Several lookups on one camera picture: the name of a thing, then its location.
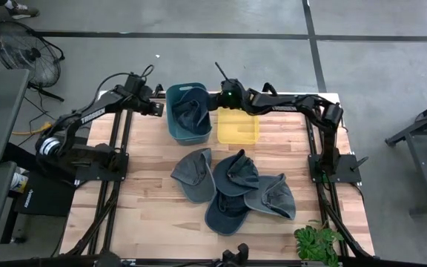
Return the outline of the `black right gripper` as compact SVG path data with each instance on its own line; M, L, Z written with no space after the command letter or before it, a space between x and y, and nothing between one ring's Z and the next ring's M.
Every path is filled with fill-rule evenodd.
M247 103L249 93L238 79L226 79L221 82L219 93L208 94L208 110L230 108L242 110Z

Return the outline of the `dark blue denim cap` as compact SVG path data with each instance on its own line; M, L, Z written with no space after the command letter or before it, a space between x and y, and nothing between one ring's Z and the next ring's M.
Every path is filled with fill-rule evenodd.
M211 131L208 111L208 92L202 88L187 90L171 108L177 124L195 135L205 135Z
M243 149L220 161L213 170L213 179L217 189L229 197L259 188L258 170Z
M250 210L243 195L229 197L217 191L205 212L205 223L217 234L231 236L242 227Z

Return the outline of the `teal blue plastic bin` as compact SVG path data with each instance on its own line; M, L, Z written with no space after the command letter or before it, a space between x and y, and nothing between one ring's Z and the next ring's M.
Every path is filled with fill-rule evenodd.
M198 145L204 142L207 142L210 136L210 133L205 135L195 135L189 131L181 128L173 118L172 106L175 102L179 101L182 95L191 88L202 88L206 90L205 86L198 82L191 82L187 84L172 85L168 88L166 92L166 116L168 122L168 130L170 135L180 144L180 145Z

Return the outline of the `grey denim cap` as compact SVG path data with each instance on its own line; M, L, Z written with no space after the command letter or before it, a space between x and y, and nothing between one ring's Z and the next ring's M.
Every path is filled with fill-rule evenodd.
M258 179L258 189L243 195L245 204L254 211L294 220L297 208L286 175L262 175Z
M216 195L211 160L210 148L192 151L176 164L171 173L171 178L178 182L182 193L192 203L210 202Z

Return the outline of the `yellow plastic bin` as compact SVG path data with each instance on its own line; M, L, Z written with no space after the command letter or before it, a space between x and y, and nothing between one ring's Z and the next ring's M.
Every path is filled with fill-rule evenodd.
M254 145L259 138L259 119L241 110L217 111L217 139L222 144Z

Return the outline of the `black floor fan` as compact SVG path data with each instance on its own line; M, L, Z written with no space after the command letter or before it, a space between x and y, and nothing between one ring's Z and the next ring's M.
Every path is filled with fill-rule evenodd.
M46 89L58 82L63 60L62 49L31 27L15 21L0 22L1 63L10 70L28 70L28 87L60 102L64 99Z

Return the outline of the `black box white lettering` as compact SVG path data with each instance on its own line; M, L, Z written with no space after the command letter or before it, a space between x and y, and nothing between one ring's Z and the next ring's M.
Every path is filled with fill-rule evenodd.
M57 179L28 174L24 193L16 201L20 214L66 217L70 211L76 188Z

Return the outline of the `black rig crossbar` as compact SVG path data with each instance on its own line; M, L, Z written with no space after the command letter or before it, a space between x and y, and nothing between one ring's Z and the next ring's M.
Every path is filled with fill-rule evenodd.
M26 260L0 261L0 267L330 267L320 261L308 260L246 260L235 263L221 259L122 259L113 253L67 256ZM338 267L427 267L377 258L340 257Z

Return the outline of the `white printed container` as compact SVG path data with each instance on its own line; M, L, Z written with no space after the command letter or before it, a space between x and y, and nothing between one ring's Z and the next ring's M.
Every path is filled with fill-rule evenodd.
M23 194L28 180L29 177L27 176L27 173L20 174L15 172L10 183L10 190Z

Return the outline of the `person's shoe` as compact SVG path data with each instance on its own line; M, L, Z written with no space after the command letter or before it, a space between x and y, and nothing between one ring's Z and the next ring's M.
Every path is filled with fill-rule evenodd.
M26 18L32 18L37 17L40 14L40 11L37 8L34 7L28 7L25 4L19 4L18 2L14 1L17 4L17 7L15 7L12 10L7 10L9 15L13 19L26 19Z

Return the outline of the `green leafy plant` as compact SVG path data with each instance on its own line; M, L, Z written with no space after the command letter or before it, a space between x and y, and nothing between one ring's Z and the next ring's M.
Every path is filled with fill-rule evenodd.
M334 244L343 241L343 236L319 220L309 222L310 225L298 228L294 232L299 258L320 261L329 267L339 267L339 257L334 250Z

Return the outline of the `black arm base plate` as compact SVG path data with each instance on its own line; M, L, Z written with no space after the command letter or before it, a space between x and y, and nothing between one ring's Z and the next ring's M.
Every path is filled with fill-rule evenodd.
M358 160L353 154L340 154L338 163L332 174L327 174L319 164L319 154L308 156L308 165L311 175L311 181L315 183L327 182L344 182L344 183L361 183L359 167L368 160L365 156Z
M129 154L127 153L97 154L92 159L74 163L76 179L121 182L126 177L128 161Z

